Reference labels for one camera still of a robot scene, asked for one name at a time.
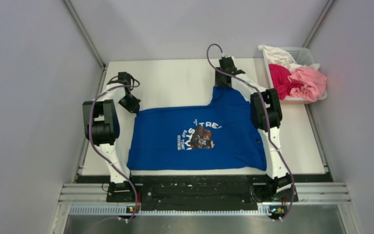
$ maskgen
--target pink clothing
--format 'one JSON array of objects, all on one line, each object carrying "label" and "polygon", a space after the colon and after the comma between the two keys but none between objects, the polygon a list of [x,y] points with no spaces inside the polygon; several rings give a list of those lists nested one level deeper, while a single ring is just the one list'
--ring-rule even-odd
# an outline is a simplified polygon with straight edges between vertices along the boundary
[{"label": "pink clothing", "polygon": [[277,90],[280,100],[288,96],[292,88],[300,88],[303,86],[303,84],[298,81],[289,80],[288,76],[290,76],[290,72],[283,66],[269,64],[269,70],[273,86]]},{"label": "pink clothing", "polygon": [[326,89],[327,77],[311,67],[296,69],[296,71],[289,76],[289,79],[303,84],[301,87],[294,87],[290,90],[291,97],[317,101],[317,99],[323,96]]}]

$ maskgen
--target white cloth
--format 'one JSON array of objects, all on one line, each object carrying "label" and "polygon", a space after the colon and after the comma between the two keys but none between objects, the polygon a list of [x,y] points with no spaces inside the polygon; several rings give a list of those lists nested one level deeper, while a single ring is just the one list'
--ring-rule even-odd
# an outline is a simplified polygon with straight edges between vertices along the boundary
[{"label": "white cloth", "polygon": [[[306,65],[297,64],[295,59],[292,57],[292,55],[290,55],[289,52],[283,49],[273,47],[273,46],[268,46],[268,45],[259,45],[258,49],[263,50],[265,52],[266,59],[269,64],[276,64],[276,65],[283,66],[287,68],[290,73],[294,73],[295,70],[298,68],[308,67]],[[320,67],[320,64],[314,63],[310,65],[309,67],[317,71]]]}]

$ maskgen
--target metal frame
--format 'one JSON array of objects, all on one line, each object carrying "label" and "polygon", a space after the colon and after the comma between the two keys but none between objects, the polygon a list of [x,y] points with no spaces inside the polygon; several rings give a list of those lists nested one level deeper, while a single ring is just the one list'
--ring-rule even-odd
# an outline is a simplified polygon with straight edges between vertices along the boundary
[{"label": "metal frame", "polygon": [[303,43],[303,47],[308,47],[312,42],[313,38],[315,37],[316,33],[318,32],[319,28],[321,27],[322,23],[325,21],[326,16],[334,6],[336,0],[328,0],[325,7],[323,8],[321,14],[319,15],[318,20],[316,21],[315,25],[313,26],[312,30],[310,31],[309,35],[307,36],[305,42]]},{"label": "metal frame", "polygon": [[97,61],[98,65],[101,68],[105,67],[105,63],[102,61],[101,56],[99,55],[99,52],[97,51],[93,41],[91,40],[87,30],[84,27],[84,24],[82,23],[81,19],[79,18],[76,10],[74,9],[74,6],[72,5],[70,0],[61,0],[62,3],[65,5],[65,7],[68,10],[68,13],[70,14],[74,24],[76,25],[80,35],[84,39],[85,44],[87,45],[88,49],[90,50],[90,53],[93,55],[94,59]]},{"label": "metal frame", "polygon": [[[88,35],[82,21],[75,11],[70,0],[62,0],[63,4],[70,13],[81,36],[83,37],[88,49],[96,59],[100,67],[104,68],[96,94],[98,95],[103,87],[107,67],[98,53],[94,43]],[[323,11],[318,17],[309,36],[306,38],[303,46],[308,47],[324,22],[330,9],[334,6],[336,0],[328,0]],[[322,144],[319,127],[315,121],[315,116],[310,105],[306,105],[306,111],[311,123],[315,140],[318,145],[319,153],[325,169],[332,167],[327,160],[327,154]],[[80,160],[77,167],[77,173],[80,174],[85,161],[85,155],[88,149],[88,141],[84,140],[81,148]],[[299,201],[295,205],[338,205],[343,225],[347,234],[364,233],[357,213],[352,205],[345,183],[296,183]],[[68,215],[125,215],[124,208],[128,204],[107,203],[107,192],[101,189],[101,184],[64,184],[59,197],[56,214],[51,227],[52,234],[63,234],[67,225]],[[234,211],[234,212],[177,212],[177,211],[157,211],[143,212],[139,215],[267,215],[266,206],[280,205],[276,202],[258,203],[260,207],[257,211]]]},{"label": "metal frame", "polygon": [[[64,184],[58,201],[56,215],[51,228],[52,234],[62,234],[68,215],[130,215],[127,206],[134,203],[107,203],[107,192],[102,184]],[[294,205],[338,205],[341,218],[348,234],[360,234],[358,219],[352,212],[352,202],[345,183],[296,183],[299,201]],[[254,211],[141,211],[138,215],[269,215],[268,206],[280,202],[258,203]]]}]

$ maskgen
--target metal floor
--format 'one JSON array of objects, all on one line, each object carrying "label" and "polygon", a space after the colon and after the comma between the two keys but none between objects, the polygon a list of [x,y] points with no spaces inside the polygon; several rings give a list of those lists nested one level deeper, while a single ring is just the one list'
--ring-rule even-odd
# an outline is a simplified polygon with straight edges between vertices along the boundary
[{"label": "metal floor", "polygon": [[[71,215],[64,234],[82,234],[106,216]],[[125,224],[115,219],[86,234],[345,234],[337,205],[293,206],[283,222],[265,216],[139,216]]]}]

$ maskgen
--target blue t-shirt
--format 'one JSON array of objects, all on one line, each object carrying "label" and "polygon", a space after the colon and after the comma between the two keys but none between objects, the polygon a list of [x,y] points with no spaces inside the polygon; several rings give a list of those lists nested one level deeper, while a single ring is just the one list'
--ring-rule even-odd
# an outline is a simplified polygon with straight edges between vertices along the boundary
[{"label": "blue t-shirt", "polygon": [[234,89],[213,88],[207,106],[140,111],[127,166],[130,170],[266,170],[250,104]]}]

